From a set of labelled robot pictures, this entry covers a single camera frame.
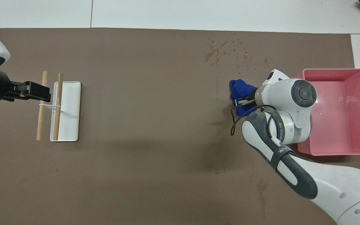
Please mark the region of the pink plastic bin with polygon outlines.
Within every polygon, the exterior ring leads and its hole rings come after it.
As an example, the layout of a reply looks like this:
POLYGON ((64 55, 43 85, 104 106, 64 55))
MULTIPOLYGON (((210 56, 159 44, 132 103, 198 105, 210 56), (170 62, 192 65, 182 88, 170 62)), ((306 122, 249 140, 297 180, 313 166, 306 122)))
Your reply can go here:
POLYGON ((309 137, 299 152, 360 155, 360 69, 304 69, 298 76, 316 89, 309 137))

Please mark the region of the brown table mat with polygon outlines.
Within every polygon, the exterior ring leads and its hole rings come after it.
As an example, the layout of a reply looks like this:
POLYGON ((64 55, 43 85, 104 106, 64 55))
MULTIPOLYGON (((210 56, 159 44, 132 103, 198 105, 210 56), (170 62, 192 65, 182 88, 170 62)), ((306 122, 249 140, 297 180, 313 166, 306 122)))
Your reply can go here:
POLYGON ((80 81, 76 142, 0 101, 0 225, 335 225, 230 135, 229 81, 353 68, 346 34, 0 29, 9 79, 80 81))

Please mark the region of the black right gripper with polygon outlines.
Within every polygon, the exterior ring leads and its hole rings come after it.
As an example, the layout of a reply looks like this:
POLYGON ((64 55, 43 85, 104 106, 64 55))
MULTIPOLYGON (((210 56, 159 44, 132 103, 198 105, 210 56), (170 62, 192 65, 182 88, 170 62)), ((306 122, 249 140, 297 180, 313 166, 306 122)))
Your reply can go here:
POLYGON ((253 108, 256 107, 256 101, 255 101, 255 94, 258 88, 254 88, 254 90, 246 97, 238 98, 236 99, 236 106, 244 106, 246 105, 247 108, 253 108))

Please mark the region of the blue towel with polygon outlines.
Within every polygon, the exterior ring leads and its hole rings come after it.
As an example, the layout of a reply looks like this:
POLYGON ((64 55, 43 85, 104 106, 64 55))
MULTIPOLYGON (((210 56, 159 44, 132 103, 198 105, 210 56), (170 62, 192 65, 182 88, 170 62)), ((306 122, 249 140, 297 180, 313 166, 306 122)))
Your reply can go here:
MULTIPOLYGON (((242 79, 231 80, 229 82, 229 87, 230 87, 230 92, 231 92, 230 98, 231 98, 232 104, 234 106, 236 106, 236 104, 235 104, 236 99, 249 96, 250 94, 253 94, 257 89, 257 87, 247 84, 242 79)), ((247 104, 245 106, 240 106, 240 107, 236 108, 236 115, 242 116, 246 111, 252 109, 255 106, 256 106, 256 103, 251 103, 251 104, 247 104)))

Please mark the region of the white towel rack wooden bars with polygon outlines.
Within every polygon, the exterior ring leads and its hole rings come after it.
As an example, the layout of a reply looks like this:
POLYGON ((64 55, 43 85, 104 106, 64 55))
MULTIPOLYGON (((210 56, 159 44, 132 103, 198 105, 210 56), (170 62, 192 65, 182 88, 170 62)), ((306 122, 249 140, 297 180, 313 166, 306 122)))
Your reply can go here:
POLYGON ((46 108, 52 111, 49 140, 51 142, 76 142, 78 140, 81 87, 79 81, 64 81, 64 75, 58 74, 58 80, 54 83, 52 104, 40 101, 36 140, 43 138, 44 111, 46 108))

